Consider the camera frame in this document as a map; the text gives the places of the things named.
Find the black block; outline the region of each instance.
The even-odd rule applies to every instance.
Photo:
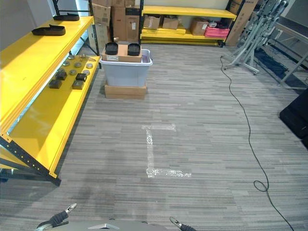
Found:
[[[76,80],[80,80],[80,81],[86,81],[87,79],[87,74],[84,74],[84,73],[78,73],[77,76],[76,76]]]
[[[65,80],[67,77],[67,73],[65,71],[57,72],[56,78],[58,80]]]
[[[62,85],[62,81],[61,80],[53,79],[49,83],[49,88],[59,89],[61,87],[61,85]]]
[[[75,89],[75,90],[82,90],[83,85],[84,85],[83,81],[75,80],[73,85],[72,85],[72,88]]]

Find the shelf board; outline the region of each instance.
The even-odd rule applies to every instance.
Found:
[[[47,21],[41,26],[65,26],[63,36],[34,36],[31,32],[0,53],[0,128],[6,132],[67,55],[93,17],[79,21]]]
[[[191,15],[191,16],[208,16],[218,18],[236,19],[236,15],[227,10],[206,9],[206,8],[188,8],[173,6],[144,6],[143,14],[171,14],[171,15]]]
[[[200,41],[184,41],[184,40],[178,40],[178,41],[168,41],[168,40],[142,40],[142,43],[162,43],[162,44],[188,44],[188,45],[210,45],[210,46],[217,46],[217,41],[210,41],[206,40],[203,42]]]
[[[60,89],[50,89],[47,85],[10,134],[18,145],[51,173],[54,173],[58,165],[95,74],[99,56],[93,58],[97,61],[82,61],[83,65],[80,68],[73,68],[74,63],[80,61],[77,57],[75,60],[69,60],[70,66],[63,67],[67,73],[71,69],[76,69],[77,73],[81,73],[86,70],[86,63],[93,64],[82,90],[71,88],[76,75],[68,74],[62,81]]]
[[[153,39],[153,38],[161,38],[161,39],[182,39],[182,40],[225,40],[225,38],[215,38],[215,37],[205,37],[203,35],[192,35],[189,30],[186,30],[186,33],[184,35],[179,34],[168,34],[164,33],[163,31],[158,31],[156,34],[152,33],[150,36],[148,36],[146,33],[143,33],[144,30],[142,30],[141,38],[143,39]]]

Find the brown cardboard box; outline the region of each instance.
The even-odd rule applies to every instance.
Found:
[[[140,9],[126,8],[126,41],[138,42]]]
[[[112,7],[111,10],[114,38],[118,37],[120,41],[126,41],[125,8]]]
[[[113,6],[113,7],[125,7],[125,0],[112,0],[111,6]]]
[[[103,60],[104,61],[114,61],[114,62],[141,63],[141,52],[138,56],[128,55],[128,45],[119,44],[116,55],[108,55],[106,54],[104,50]]]
[[[110,22],[110,7],[104,7],[98,4],[93,5],[94,22],[96,24],[103,24],[109,26]]]
[[[165,29],[174,29],[178,28],[179,20],[177,16],[170,15],[164,17],[163,28]]]
[[[258,3],[258,0],[249,0],[245,1],[241,11],[239,12],[239,15],[236,18],[236,21],[227,37],[226,45],[227,46],[236,46],[242,31],[252,13],[254,10],[256,4]]]
[[[146,86],[143,87],[117,87],[105,84],[105,96],[108,99],[133,99],[143,100],[146,94]]]
[[[238,13],[239,9],[240,9],[240,4],[236,3],[235,1],[232,1],[230,3],[230,7],[229,7],[229,11],[233,14],[236,14]]]
[[[193,35],[204,35],[208,21],[203,18],[194,18],[192,20],[190,31]]]
[[[125,7],[126,8],[140,8],[140,6],[136,4],[135,0],[125,0]]]
[[[145,15],[143,27],[156,30],[159,27],[159,22],[160,22],[159,14]]]
[[[98,47],[100,50],[102,50],[105,48],[105,44],[111,41],[109,27],[102,24],[96,24],[95,29],[96,29]],[[89,35],[90,46],[94,50],[96,50],[92,25],[90,25],[88,28],[88,35]]]
[[[92,0],[92,3],[98,4],[105,7],[111,7],[111,0]]]

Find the black cable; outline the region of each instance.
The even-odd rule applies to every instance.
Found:
[[[251,136],[251,127],[250,127],[250,123],[249,123],[249,120],[248,120],[248,116],[246,114],[246,111],[245,111],[245,108],[243,107],[242,103],[239,101],[239,99],[233,94],[233,92],[231,91],[231,84],[232,84],[232,79],[223,71],[223,62],[221,60],[222,56],[220,57],[220,62],[221,62],[221,68],[220,70],[222,71],[222,73],[230,80],[230,84],[229,84],[229,92],[231,93],[231,95],[236,99],[236,101],[239,103],[239,105],[241,106],[242,110],[244,111],[244,114],[245,114],[245,117],[246,117],[246,120],[247,120],[247,124],[248,124],[248,128],[249,128],[249,135],[248,135],[248,143],[249,143],[249,146],[251,148],[251,151],[252,151],[252,154],[254,155],[256,161],[258,162],[261,170],[263,171],[264,173],[264,176],[266,178],[266,182],[267,182],[267,186],[259,181],[259,180],[255,180],[254,181],[254,187],[259,190],[260,192],[263,192],[263,193],[266,193],[269,201],[270,201],[270,204],[273,206],[273,208],[277,211],[277,213],[285,220],[285,222],[287,222],[287,224],[290,226],[291,230],[294,231],[293,227],[291,226],[291,224],[286,220],[286,218],[284,218],[284,216],[278,211],[278,209],[275,207],[275,205],[273,204],[273,202],[271,201],[270,199],[270,195],[269,195],[269,188],[270,188],[270,182],[269,182],[269,178],[265,172],[265,170],[263,169],[262,165],[260,164],[260,161],[259,159],[257,158],[256,154],[255,154],[255,151],[251,145],[251,142],[250,142],[250,136]],[[256,186],[256,183],[260,183],[264,189],[259,189],[257,186]]]

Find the stacked cardboard boxes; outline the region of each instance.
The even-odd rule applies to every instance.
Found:
[[[92,2],[98,46],[99,49],[102,50],[105,44],[111,41],[109,24],[112,0],[93,0]],[[92,26],[88,28],[88,36],[90,46],[95,49],[96,46]]]
[[[118,41],[138,41],[139,8],[135,0],[112,0],[114,38]]]

